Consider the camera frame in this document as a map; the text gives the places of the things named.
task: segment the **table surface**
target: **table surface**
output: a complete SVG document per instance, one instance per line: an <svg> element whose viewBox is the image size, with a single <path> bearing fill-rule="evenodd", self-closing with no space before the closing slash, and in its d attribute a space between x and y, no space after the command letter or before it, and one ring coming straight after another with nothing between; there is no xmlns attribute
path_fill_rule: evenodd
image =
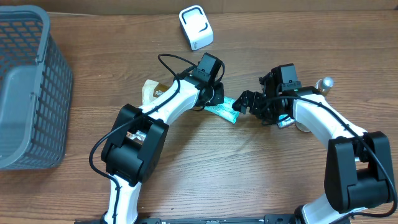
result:
<svg viewBox="0 0 398 224"><path fill-rule="evenodd" d="M0 223L73 223L108 208L109 180L88 164L93 144L126 103L141 105L147 79L170 85L162 53L226 64L225 95L259 91L258 77L294 63L304 86L333 77L329 103L354 124L389 137L398 174L398 11L210 14L214 42L192 52L177 15L52 18L52 35L70 64L74 93L67 151L50 170L0 173ZM181 71L187 64L165 59ZM326 149L295 126L264 127L240 115L233 125L207 111L174 122L152 177L143 217L255 217L292 213L323 193ZM100 152L95 164L104 169ZM372 212L386 212L391 204ZM398 215L353 223L397 223Z"/></svg>

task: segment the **wire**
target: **wire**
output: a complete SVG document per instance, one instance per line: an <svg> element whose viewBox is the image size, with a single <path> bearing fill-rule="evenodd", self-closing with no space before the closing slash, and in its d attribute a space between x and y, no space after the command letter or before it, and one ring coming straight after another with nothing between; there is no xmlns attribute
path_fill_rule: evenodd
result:
<svg viewBox="0 0 398 224"><path fill-rule="evenodd" d="M269 98L266 99L265 101L271 102L271 101L277 101L277 100L281 100L281 99L292 99L292 100L302 100L302 101L306 101L309 103L312 103L314 105L317 105L321 108L323 108L324 110L326 110L327 112L329 112L333 117L336 118L336 120L348 131L350 132L366 149L366 151L368 152L368 154L370 155L370 157L373 159L373 161L377 164L377 166L380 168L380 170L382 171L382 173L386 176L387 178L387 184L389 186L389 190L392 192L392 199L393 199L393 203L392 203L392 208L386 212L386 213L382 213L382 214L373 214L373 213L366 213L366 212L349 212L346 215L342 216L341 218L331 222L330 224L335 224L338 223L341 220L344 220L345 218L349 218L349 217L354 217L355 215L360 215L360 216L364 216L364 217L372 217L372 218L385 218L388 217L390 215L392 215L396 210L397 210L397 204L398 204L398 196L397 196L397 191L394 187L394 184L392 183L391 178L389 177L389 175L387 174L387 171L385 170L385 168L383 167L383 165L381 164L380 160L377 158L377 156L374 154L374 152L372 151L372 149L366 144L366 142L363 141L363 139L358 136L350 127L349 125L347 125L333 110L331 110L329 107L323 105L322 103L313 101L313 100L309 100L306 98L302 98L302 97L297 97L297 96L278 96L275 98Z"/></svg>
<svg viewBox="0 0 398 224"><path fill-rule="evenodd" d="M275 95L276 96L279 96L279 88L281 88L281 86L282 86L282 83L280 83L280 84L278 84L277 86L276 86L276 89L275 89ZM266 88L265 88L265 86L264 86L264 89L263 89L263 91L262 91L262 96L263 97L266 97ZM266 104L266 106L265 107L263 107L263 109L261 109L261 111L260 111L260 113L263 113L263 112L267 112L267 110L268 110L268 108L271 106L271 103L268 103L268 104ZM283 121L285 121L285 120L287 120L287 119L289 119L290 118L290 115L286 115L284 118L282 118L282 119L279 119L279 120L277 120L277 121L272 121L272 122L270 122L269 120L267 120L267 119L262 119L262 121L261 121L261 124L263 125L263 126L272 126L272 125L274 125L274 124L278 124L278 123L280 123L280 122L283 122Z"/></svg>
<svg viewBox="0 0 398 224"><path fill-rule="evenodd" d="M217 79L217 81L214 82L214 87L217 86L217 85L221 82L221 79L223 79L223 76L224 76L225 64L222 63L221 65L223 66L223 73L222 73L221 76Z"/></svg>
<svg viewBox="0 0 398 224"><path fill-rule="evenodd" d="M88 157L88 162L90 163L90 167L91 167L96 173L98 173L99 175L102 175L103 177L108 178L109 180L113 181L113 182L115 183L115 185L116 185L116 188L115 188L115 190L116 190L116 199L115 199L114 208L113 208L113 215L112 215L113 224L116 224L116 216L118 215L118 214L116 213L116 211L117 211L117 209L118 209L118 203L119 203L120 184L119 184L118 180L116 180L116 178L114 178L113 176L111 176L111 175L109 175L109 174L106 174L106 173L100 171L97 167L95 167L94 162L93 162L94 153L95 153L95 151L97 150L97 148L98 148L105 140L107 140L107 138L109 138L112 134L116 133L117 131L119 131L119 130L122 129L122 128L125 128L126 126L129 126L129 125L133 125L133 124L135 124L135 123L138 123L138 122L141 121L145 116L147 116L147 115L149 115L149 114L151 114L151 113L157 111L159 108L161 108L162 106L164 106L165 104L167 104L170 100L172 100L172 99L180 92L180 88L181 88L180 77L178 77L177 74L176 74L169 66L167 66L167 65L163 62L163 60L161 59L161 57L174 57L174 58L183 60L184 62L190 63L190 64L192 65L192 67L196 67L196 65L195 65L193 62L190 62L189 60L187 60L187 59L185 59L185 58L181 58L181 57L176 56L176 55L171 55L171 54L160 54L160 55L158 55L157 58L159 59L159 61L161 62L161 64L162 64L165 68L167 68L168 71L170 71L170 72L173 74L173 76L175 77L175 79L176 79L176 81L177 81L177 89L175 90L175 92L174 92L169 98L167 98L165 101L161 102L161 104L155 106L154 109L152 109L152 110L150 110L150 111L148 111L148 112L146 112L146 113L144 113L144 114L142 114L142 115L140 115L140 116L138 116L138 117L136 117L136 118L134 118L134 119L131 119L131 120L127 121L126 123L124 123L124 124L118 126L118 127L115 128L114 130L110 131L108 134L105 134L105 135L93 146L93 148L91 149L90 155L89 155L89 157Z"/></svg>

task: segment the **teal packet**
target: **teal packet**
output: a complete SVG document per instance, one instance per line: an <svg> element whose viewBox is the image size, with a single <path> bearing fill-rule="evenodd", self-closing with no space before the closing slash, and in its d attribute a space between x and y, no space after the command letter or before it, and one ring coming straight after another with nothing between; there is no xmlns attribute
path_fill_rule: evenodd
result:
<svg viewBox="0 0 398 224"><path fill-rule="evenodd" d="M279 116L279 119L282 120L282 119L284 119L286 116L287 116L287 114L282 114L282 115ZM278 128L279 128L279 129L282 129L282 128L286 128L286 127L288 127L288 126L290 126L290 125L292 125L292 124L294 124L294 123L295 123L295 120L294 120L294 119L292 119L292 118L287 118L286 120L279 122L277 125L278 125Z"/></svg>
<svg viewBox="0 0 398 224"><path fill-rule="evenodd" d="M205 110L210 111L225 120L235 123L236 118L239 116L239 112L232 109L232 104L235 102L234 99L224 96L224 103L216 106L206 106Z"/></svg>

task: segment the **black bracket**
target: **black bracket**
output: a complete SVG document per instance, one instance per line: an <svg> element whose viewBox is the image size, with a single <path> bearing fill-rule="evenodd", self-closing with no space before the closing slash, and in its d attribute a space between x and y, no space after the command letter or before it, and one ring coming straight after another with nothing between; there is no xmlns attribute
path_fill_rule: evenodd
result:
<svg viewBox="0 0 398 224"><path fill-rule="evenodd" d="M216 80L223 62L217 57L205 53L197 67L188 68L183 72L184 80L200 90L195 106L215 106L224 103L224 85L220 77Z"/></svg>
<svg viewBox="0 0 398 224"><path fill-rule="evenodd" d="M299 224L295 215L265 215L264 224Z"/></svg>
<svg viewBox="0 0 398 224"><path fill-rule="evenodd" d="M387 136L380 131L364 133L363 140L380 160L394 184ZM324 187L331 207L337 212L346 213L361 207L374 208L393 200L386 176L372 159L364 160L364 150L356 138L329 140ZM356 170L356 156L361 156L362 162L369 162L367 169Z"/></svg>
<svg viewBox="0 0 398 224"><path fill-rule="evenodd" d="M133 187L138 182L144 183L153 173L169 126L161 119L144 116L139 108L127 104L120 110L112 130L132 119L139 119L139 122L120 129L108 138L101 160L106 163L107 172L117 174ZM128 138L128 131L132 134L137 131L145 133L144 142Z"/></svg>
<svg viewBox="0 0 398 224"><path fill-rule="evenodd" d="M162 220L159 218L143 218L137 219L134 224L162 224Z"/></svg>
<svg viewBox="0 0 398 224"><path fill-rule="evenodd" d="M244 91L233 103L232 109L246 114L247 107L250 113L263 120L263 124L275 124L279 115L286 114L288 107L287 100L267 101L279 96L282 92L301 88L301 82L297 79L296 70L293 64L280 65L275 67L264 77L259 78L264 87L263 93Z"/></svg>

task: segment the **white arm link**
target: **white arm link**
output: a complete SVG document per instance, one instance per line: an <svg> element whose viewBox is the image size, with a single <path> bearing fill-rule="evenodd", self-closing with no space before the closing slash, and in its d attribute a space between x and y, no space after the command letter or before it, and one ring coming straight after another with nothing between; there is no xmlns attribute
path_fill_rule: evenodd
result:
<svg viewBox="0 0 398 224"><path fill-rule="evenodd" d="M175 97L166 103L163 107L159 108L157 111L153 112L149 116L154 119L161 119L164 123L170 125L173 123L183 112L189 110L195 106L199 96L199 90L195 88L191 83L180 80L180 91ZM163 93L158 99L153 102L140 106L143 113L146 113L155 108L155 106L160 105L162 102L170 98L178 87L177 81L173 82L173 85ZM129 183L124 179L113 175L120 185L120 197L117 207L117 224L133 224L138 217L137 212L137 202L139 191L141 189L141 183L138 183L135 187L130 187ZM111 198L109 201L108 212L105 215L105 221L108 224L113 224L113 208L116 200L116 185L111 181Z"/></svg>
<svg viewBox="0 0 398 224"><path fill-rule="evenodd" d="M324 106L330 108L335 112L349 127L358 135L363 136L366 132L365 129L355 126L349 122L342 115L340 115L335 109L333 109L325 100L322 95L311 94L302 96L303 98L322 103ZM293 117L299 123L304 124L314 135L319 139L320 142L328 147L329 139L335 139L339 136L346 138L352 138L353 135L345 130L344 127L325 109L302 100L295 100L293 104ZM352 212L358 212L366 208L357 208ZM320 198L315 201L304 205L302 214L305 223L303 224L326 224L331 223L346 213L340 214L335 211L329 204L326 194L323 194Z"/></svg>

